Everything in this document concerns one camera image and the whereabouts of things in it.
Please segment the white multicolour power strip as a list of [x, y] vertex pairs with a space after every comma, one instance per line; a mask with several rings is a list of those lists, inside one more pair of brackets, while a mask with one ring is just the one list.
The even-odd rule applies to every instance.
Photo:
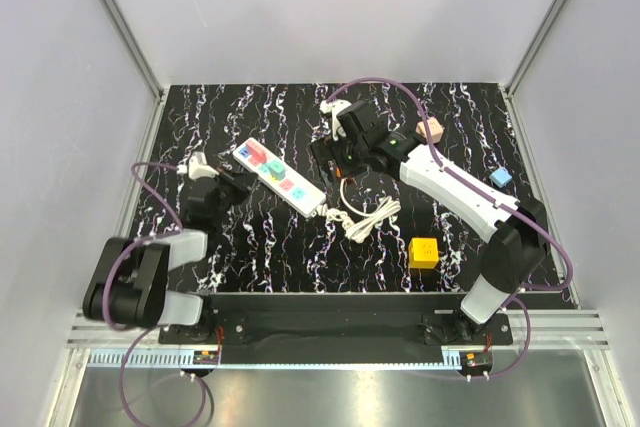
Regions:
[[233, 152], [233, 158], [305, 219], [314, 217], [326, 202], [326, 194], [277, 157], [256, 139], [249, 137]]

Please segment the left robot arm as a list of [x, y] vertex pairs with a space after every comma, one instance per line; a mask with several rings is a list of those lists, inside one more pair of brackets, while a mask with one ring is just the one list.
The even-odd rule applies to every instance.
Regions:
[[204, 298], [169, 290], [168, 274], [215, 252], [228, 211], [250, 197], [257, 180], [255, 173], [198, 168], [185, 182], [175, 233], [108, 239], [84, 295], [84, 317], [118, 330], [180, 326], [193, 342], [208, 341], [216, 319]]

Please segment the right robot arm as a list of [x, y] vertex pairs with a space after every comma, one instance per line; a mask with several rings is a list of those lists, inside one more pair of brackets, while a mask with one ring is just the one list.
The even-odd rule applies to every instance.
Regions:
[[386, 174], [442, 204], [485, 242], [479, 276], [453, 321], [460, 340], [480, 341], [490, 318], [549, 253], [543, 204], [493, 189], [440, 156], [410, 127], [390, 130], [365, 101], [324, 101], [319, 110], [330, 118], [331, 132], [312, 142], [311, 151], [326, 180], [366, 170]]

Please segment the light blue usb charger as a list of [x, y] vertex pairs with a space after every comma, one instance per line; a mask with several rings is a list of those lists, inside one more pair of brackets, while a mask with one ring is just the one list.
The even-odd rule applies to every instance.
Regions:
[[512, 181], [512, 175], [504, 167], [500, 167], [491, 173], [490, 180], [498, 188], [503, 188]]

